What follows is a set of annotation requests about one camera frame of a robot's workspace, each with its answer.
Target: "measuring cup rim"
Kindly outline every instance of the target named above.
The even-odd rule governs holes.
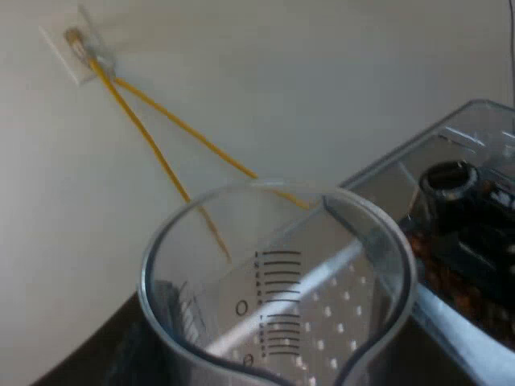
[[[313,190],[321,194],[337,194],[340,198],[346,199],[348,202],[358,205],[359,207],[365,209],[369,216],[375,216],[376,220],[380,220],[383,223],[383,228],[387,230],[393,237],[397,243],[398,250],[402,255],[402,276],[404,279],[402,283],[402,291],[397,304],[393,308],[392,313],[387,320],[387,323],[385,323],[381,329],[376,331],[373,336],[367,339],[367,341],[351,355],[351,357],[345,363],[344,367],[340,370],[340,373],[334,382],[335,386],[346,386],[348,384],[352,384],[352,382],[359,376],[359,374],[361,374],[364,367],[366,367],[370,360],[372,360],[382,350],[382,348],[393,339],[393,337],[398,333],[398,331],[406,322],[415,300],[416,291],[414,289],[417,284],[417,273],[414,255],[412,253],[410,244],[402,230],[398,227],[397,223],[395,223],[391,217],[389,217],[374,203],[371,203],[367,199],[364,199],[344,188],[329,187],[324,189],[323,187],[312,183],[296,183],[286,181],[284,179],[256,179],[247,183],[237,183],[225,187],[220,187],[200,195],[198,198],[190,201],[190,203],[187,203],[186,205],[183,205],[180,209],[169,216],[154,233],[154,236],[150,239],[150,243],[144,252],[141,274],[138,277],[138,298],[140,305],[148,323],[151,325],[158,337],[175,353],[182,355],[185,359],[191,360],[192,363],[202,363],[208,368],[211,368],[213,371],[232,376],[237,374],[241,377],[260,380],[261,382],[266,382],[269,384],[292,386],[291,382],[284,380],[283,378],[279,378],[271,372],[268,372],[264,369],[262,370],[259,368],[246,367],[242,364],[237,364],[226,359],[208,354],[206,351],[203,351],[186,341],[186,339],[165,331],[162,324],[154,314],[154,307],[151,304],[154,302],[154,299],[152,299],[153,295],[152,293],[148,292],[150,274],[153,269],[157,251],[161,245],[161,241],[166,236],[171,227],[180,221],[184,215],[189,213],[190,210],[201,205],[202,203],[209,201],[213,197],[217,197],[220,194],[230,191],[249,188],[273,189],[280,187],[295,187],[299,189]]]

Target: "printed number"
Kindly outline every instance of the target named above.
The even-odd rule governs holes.
[[[252,366],[254,364],[254,357],[252,354],[247,354],[243,357],[243,365],[244,366]]]
[[[236,304],[236,314],[238,316],[243,316],[247,313],[247,311],[249,310],[249,305],[247,304],[247,302],[245,300],[240,300],[237,304]]]

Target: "wall plate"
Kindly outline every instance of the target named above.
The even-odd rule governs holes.
[[[78,6],[46,18],[40,23],[39,30],[75,83],[81,85],[94,78],[95,73],[75,56],[64,38],[64,32],[70,27],[79,28],[82,35],[89,38],[89,28],[81,17]]]
[[[105,47],[87,10],[79,4],[44,19],[39,26],[41,34],[63,62],[75,83],[81,85],[94,78],[96,74],[75,56],[64,38],[64,32],[70,27],[79,29],[84,39],[84,45],[95,53],[97,60],[109,74],[114,74],[114,56]]]

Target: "clear plastic container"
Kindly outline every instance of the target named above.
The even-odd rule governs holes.
[[[381,209],[342,189],[269,181],[172,216],[138,292],[181,384],[320,386],[371,380],[415,283],[410,247]]]

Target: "measuring cup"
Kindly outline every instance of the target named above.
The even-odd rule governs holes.
[[[180,384],[325,386],[373,382],[415,282],[410,247],[381,209],[342,189],[265,181],[172,216],[138,293]]]

